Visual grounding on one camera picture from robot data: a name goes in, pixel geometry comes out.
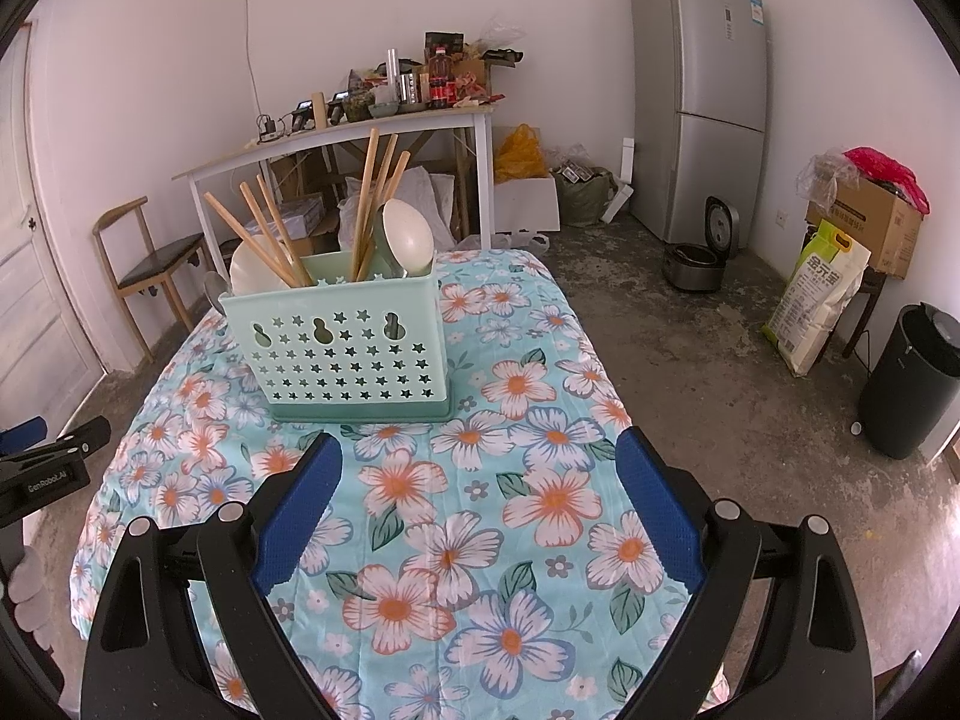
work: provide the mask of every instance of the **plastic basket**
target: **plastic basket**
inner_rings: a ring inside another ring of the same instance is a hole
[[[347,283],[350,252],[304,257],[315,287],[223,298],[230,328],[278,421],[450,418],[440,292],[426,276]]]

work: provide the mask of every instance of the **floral tablecloth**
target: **floral tablecloth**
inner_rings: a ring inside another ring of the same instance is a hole
[[[522,251],[436,264],[455,418],[278,424],[211,312],[163,370],[93,499],[70,577],[87,637],[131,519],[199,522],[296,464],[323,428],[344,475],[270,604],[344,720],[616,717],[688,603],[618,481],[630,418],[546,267]],[[224,697],[253,709],[203,584]],[[727,697],[722,674],[707,696]]]

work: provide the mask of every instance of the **silver refrigerator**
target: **silver refrigerator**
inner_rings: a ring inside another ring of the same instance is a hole
[[[736,207],[750,235],[767,111],[762,0],[631,0],[631,212],[669,244],[704,243],[704,204]]]

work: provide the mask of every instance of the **refrigerator label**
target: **refrigerator label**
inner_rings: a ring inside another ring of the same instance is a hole
[[[723,6],[723,17],[727,22],[727,40],[733,40],[733,9],[728,4]]]
[[[750,16],[754,23],[763,23],[763,4],[760,0],[750,0]]]

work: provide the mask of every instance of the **black trash can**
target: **black trash can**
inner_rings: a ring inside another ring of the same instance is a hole
[[[901,308],[857,406],[863,433],[887,457],[920,446],[960,391],[960,323],[926,303]]]

